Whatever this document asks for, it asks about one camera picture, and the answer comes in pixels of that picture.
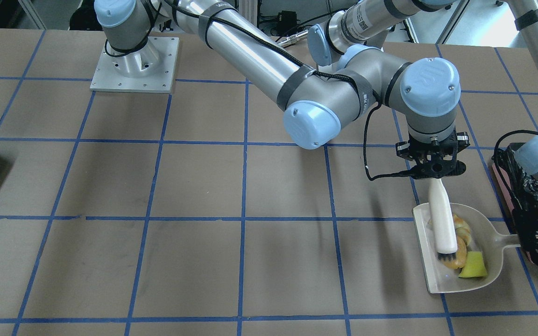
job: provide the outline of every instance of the white dustpan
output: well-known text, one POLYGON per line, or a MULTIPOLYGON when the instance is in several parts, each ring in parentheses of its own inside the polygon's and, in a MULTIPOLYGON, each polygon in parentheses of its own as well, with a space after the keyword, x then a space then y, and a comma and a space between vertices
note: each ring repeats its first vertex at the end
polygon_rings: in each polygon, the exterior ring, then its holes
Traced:
POLYGON ((493 224, 479 211, 463 204, 451 203, 452 212, 465 219, 472 230, 473 242, 469 249, 482 251, 488 275, 476 278, 459 278, 459 270, 451 270, 437 258, 435 238, 429 220, 429 204, 412 209, 418 242, 423 257, 427 289, 431 293, 455 293, 472 291, 492 283, 502 271, 503 251, 506 247, 520 247, 517 234, 500 234, 493 224))

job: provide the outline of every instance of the cable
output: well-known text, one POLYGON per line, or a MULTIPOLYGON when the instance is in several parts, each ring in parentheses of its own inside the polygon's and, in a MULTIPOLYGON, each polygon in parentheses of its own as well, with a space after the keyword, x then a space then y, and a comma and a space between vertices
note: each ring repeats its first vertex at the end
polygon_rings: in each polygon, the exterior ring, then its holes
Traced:
POLYGON ((159 12, 161 11, 162 4, 163 4, 162 2, 159 2, 159 7, 157 7, 157 9, 156 9, 155 19, 153 20, 153 22, 151 24, 151 27, 149 28, 149 31, 147 32, 147 34, 145 34, 145 37, 141 40, 141 42, 139 42, 139 44, 136 45, 136 47, 126 51, 125 53, 122 53, 122 54, 119 54, 119 55, 112 55, 107 50, 107 45, 109 44, 109 40, 105 39, 105 45, 104 45, 105 53, 107 55, 111 56, 111 57, 124 57, 124 56, 127 56, 129 54, 132 54, 135 51, 139 51, 140 49, 142 49, 143 45, 145 44, 145 41, 149 38, 149 34, 151 34, 153 28, 155 27, 155 22, 159 18, 159 12))
POLYGON ((367 134, 369 132, 369 121, 371 121, 371 116, 373 115, 373 113, 376 110, 380 109, 382 106, 383 106, 383 104, 382 104, 381 100, 378 99, 377 100, 377 106, 375 106, 373 109, 371 109, 371 111, 367 115, 367 121, 365 122, 365 136, 364 136, 364 139, 362 141, 362 158, 365 161, 365 173, 367 173, 367 178, 369 179, 369 181, 375 181, 376 179, 380 179, 380 178, 395 178, 395 177, 399 176, 399 174, 400 174, 400 173, 381 174, 381 175, 376 175, 376 176, 372 177, 371 174, 369 173, 369 165, 367 164, 367 134))
MULTIPOLYGON (((512 136, 512 135, 515 135, 515 134, 532 134, 532 135, 538 135, 538 132, 535 132, 535 131, 530 131, 530 130, 515 130, 515 131, 512 131, 512 132, 508 132, 504 135, 501 136, 501 138, 499 138, 499 140, 497 140, 496 144, 495 144, 495 147, 493 148, 493 153, 496 154, 498 151, 499 151, 499 145, 502 141, 504 141, 507 137, 509 136, 512 136)), ((495 168, 497 170, 497 173, 499 174, 499 178, 502 180, 502 183, 504 185, 504 187, 506 187, 506 189, 508 190, 508 193, 510 193, 510 195, 514 198, 514 200, 516 201, 516 203, 518 205, 520 205, 520 202, 518 200, 518 197, 516 196, 516 194, 514 193, 514 191, 510 188, 510 185, 508 184, 508 182, 506 181, 506 178, 502 175, 502 170, 501 168, 499 168, 500 166, 500 162, 499 162, 499 155, 494 155, 493 156, 493 162, 495 163, 495 168)))
POLYGON ((276 40, 276 42, 279 42, 279 40, 281 40, 282 38, 284 38, 284 36, 286 36, 289 32, 299 28, 300 26, 303 26, 303 25, 306 25, 307 23, 311 22, 311 21, 315 21, 316 19, 321 19, 322 17, 326 17, 326 16, 329 16, 329 15, 333 15, 335 13, 337 13, 338 11, 345 11, 347 8, 342 8, 342 9, 338 9, 336 11, 331 11, 329 13, 326 13, 326 14, 323 14, 323 15, 319 15, 319 16, 316 16, 316 17, 313 17, 312 19, 309 19, 309 20, 306 20, 304 22, 301 22, 299 24, 297 24, 296 26, 293 26, 292 28, 286 30, 286 32, 284 32, 281 36, 279 36, 279 38, 276 40))

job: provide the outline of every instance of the brush handle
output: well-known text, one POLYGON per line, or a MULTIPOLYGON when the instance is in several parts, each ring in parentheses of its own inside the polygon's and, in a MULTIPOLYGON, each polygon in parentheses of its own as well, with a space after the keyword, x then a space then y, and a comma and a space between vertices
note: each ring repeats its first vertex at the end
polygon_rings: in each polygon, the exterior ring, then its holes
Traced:
POLYGON ((448 193, 441 179, 431 179, 429 185, 429 211, 435 234, 435 249, 442 254, 455 253, 456 242, 454 217, 448 193))

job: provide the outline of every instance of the black cable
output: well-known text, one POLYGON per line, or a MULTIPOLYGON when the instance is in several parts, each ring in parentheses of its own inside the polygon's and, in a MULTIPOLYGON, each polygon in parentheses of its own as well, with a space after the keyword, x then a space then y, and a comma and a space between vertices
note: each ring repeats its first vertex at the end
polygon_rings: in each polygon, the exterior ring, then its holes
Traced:
POLYGON ((371 111, 367 115, 367 121, 365 122, 365 136, 362 141, 362 158, 365 161, 365 173, 367 173, 367 178, 369 179, 369 181, 375 181, 376 179, 380 179, 380 178, 395 178, 395 177, 399 177, 401 173, 399 172, 399 173, 392 173, 392 174, 380 174, 374 177, 371 176, 371 174, 369 173, 369 165, 367 164, 367 134, 369 132, 369 121, 371 121, 371 116, 373 115, 373 113, 376 110, 380 109, 381 107, 382 107, 382 102, 381 100, 378 100, 377 106, 371 109, 371 111))
POLYGON ((170 0, 163 0, 165 1, 166 4, 168 4, 171 8, 179 11, 180 13, 186 15, 186 16, 189 16, 189 17, 194 17, 195 19, 198 19, 200 17, 200 15, 196 15, 195 13, 191 13, 189 11, 187 11, 186 9, 183 9, 182 7, 178 6, 177 4, 173 4, 173 2, 170 2, 170 0))
POLYGON ((304 22, 301 22, 299 24, 297 24, 296 26, 293 26, 292 28, 286 30, 286 32, 284 32, 281 36, 279 36, 279 38, 276 40, 276 42, 279 42, 279 40, 281 40, 282 38, 284 38, 284 36, 286 36, 289 32, 295 30, 295 29, 298 29, 300 26, 303 26, 303 25, 306 25, 307 23, 311 22, 311 21, 315 21, 316 19, 321 19, 322 17, 326 17, 326 16, 329 16, 329 15, 333 15, 335 13, 337 13, 338 11, 345 11, 347 8, 342 8, 342 9, 338 9, 336 11, 331 11, 329 13, 326 13, 326 14, 323 14, 323 15, 319 15, 319 16, 316 16, 316 17, 313 17, 312 19, 309 19, 309 20, 306 20, 304 22))
POLYGON ((515 135, 515 134, 532 134, 532 135, 538 135, 538 132, 535 132, 535 131, 530 131, 530 130, 515 130, 515 131, 512 131, 512 132, 508 132, 504 135, 501 136, 501 138, 499 138, 499 140, 497 140, 496 144, 495 144, 495 147, 493 148, 493 153, 495 154, 493 156, 493 162, 495 163, 495 168, 497 170, 497 173, 499 174, 499 178, 502 180, 502 183, 504 185, 504 187, 506 187, 506 189, 508 190, 508 193, 510 193, 510 195, 512 196, 512 198, 514 198, 514 200, 516 201, 516 203, 518 204, 518 206, 520 206, 520 202, 518 200, 518 197, 516 196, 516 194, 514 193, 514 191, 510 188, 510 185, 508 184, 508 182, 506 181, 506 179, 504 178, 504 176, 502 175, 502 170, 501 168, 499 168, 500 166, 500 162, 499 162, 499 155, 497 155, 497 152, 499 151, 499 145, 502 141, 504 141, 507 137, 509 136, 512 136, 512 135, 515 135))
POLYGON ((107 50, 107 45, 109 44, 109 40, 105 39, 105 45, 104 45, 105 53, 111 57, 124 57, 124 56, 132 54, 135 51, 139 51, 140 49, 142 49, 143 44, 145 43, 145 40, 149 38, 149 34, 151 34, 153 28, 155 28, 155 22, 159 18, 159 12, 161 11, 162 4, 163 4, 162 2, 159 2, 159 7, 157 7, 156 9, 155 19, 153 20, 151 27, 149 28, 149 31, 147 32, 147 34, 145 34, 145 37, 141 40, 141 42, 139 42, 139 44, 136 45, 136 47, 130 49, 129 51, 126 51, 125 53, 122 53, 119 55, 112 55, 107 50))

